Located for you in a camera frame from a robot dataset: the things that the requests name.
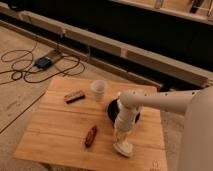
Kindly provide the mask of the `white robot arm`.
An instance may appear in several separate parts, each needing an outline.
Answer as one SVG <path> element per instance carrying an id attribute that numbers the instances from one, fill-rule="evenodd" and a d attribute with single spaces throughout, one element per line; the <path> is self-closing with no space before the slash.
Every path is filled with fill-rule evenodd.
<path id="1" fill-rule="evenodd" d="M 122 155 L 132 155 L 127 136 L 140 108 L 147 106 L 185 115 L 178 171 L 213 171 L 213 87 L 154 94 L 126 90 L 119 94 L 117 105 L 114 147 Z"/>

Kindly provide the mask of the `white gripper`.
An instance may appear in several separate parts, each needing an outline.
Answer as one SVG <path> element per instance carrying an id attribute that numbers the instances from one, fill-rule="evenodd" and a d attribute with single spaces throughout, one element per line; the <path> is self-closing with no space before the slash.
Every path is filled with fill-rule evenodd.
<path id="1" fill-rule="evenodd" d="M 120 137 L 120 131 L 125 132 L 124 136 L 124 145 L 132 145 L 129 141 L 129 137 L 131 135 L 130 131 L 134 125 L 136 116 L 138 114 L 138 111 L 135 109 L 127 109 L 122 107 L 115 119 L 114 127 L 116 128 L 114 130 L 114 144 L 120 144 L 121 137 Z"/>

